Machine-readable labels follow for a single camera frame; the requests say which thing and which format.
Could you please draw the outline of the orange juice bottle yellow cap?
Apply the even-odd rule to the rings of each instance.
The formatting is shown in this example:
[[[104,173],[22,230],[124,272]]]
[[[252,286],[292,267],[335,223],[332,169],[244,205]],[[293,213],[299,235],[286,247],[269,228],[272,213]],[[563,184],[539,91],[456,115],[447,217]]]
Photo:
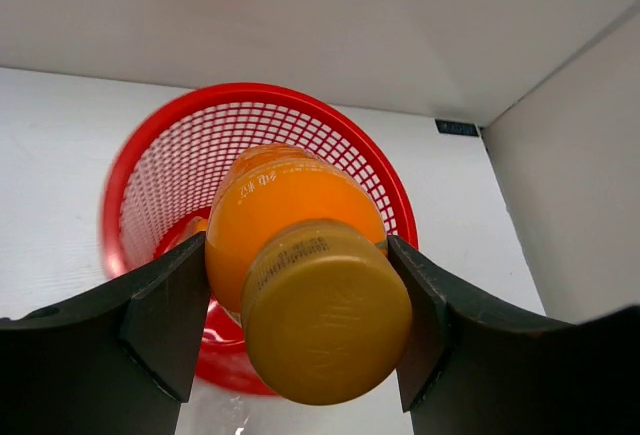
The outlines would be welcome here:
[[[232,163],[209,216],[206,271],[274,392],[339,404],[394,371],[412,307],[386,237],[357,181],[303,149],[260,145]]]

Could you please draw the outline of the crushed orange plastic bottle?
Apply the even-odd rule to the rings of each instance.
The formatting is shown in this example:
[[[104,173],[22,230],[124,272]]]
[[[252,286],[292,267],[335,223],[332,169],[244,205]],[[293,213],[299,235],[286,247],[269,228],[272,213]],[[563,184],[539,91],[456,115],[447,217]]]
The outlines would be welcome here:
[[[188,239],[199,232],[205,232],[207,230],[207,227],[208,219],[196,216],[187,223],[184,232],[185,238]]]

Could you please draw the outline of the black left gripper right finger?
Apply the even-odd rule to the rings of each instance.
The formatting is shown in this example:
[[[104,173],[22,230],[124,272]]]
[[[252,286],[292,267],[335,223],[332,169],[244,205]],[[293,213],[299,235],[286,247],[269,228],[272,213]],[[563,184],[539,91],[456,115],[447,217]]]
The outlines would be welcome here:
[[[417,434],[635,434],[639,309],[579,324],[505,302],[392,236],[412,303],[397,369]]]

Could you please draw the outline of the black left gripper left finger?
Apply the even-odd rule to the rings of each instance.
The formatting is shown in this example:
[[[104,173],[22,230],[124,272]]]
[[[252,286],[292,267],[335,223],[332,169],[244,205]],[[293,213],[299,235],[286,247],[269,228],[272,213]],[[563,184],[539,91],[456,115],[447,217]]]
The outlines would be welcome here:
[[[172,434],[210,300],[204,237],[1,322],[4,434]]]

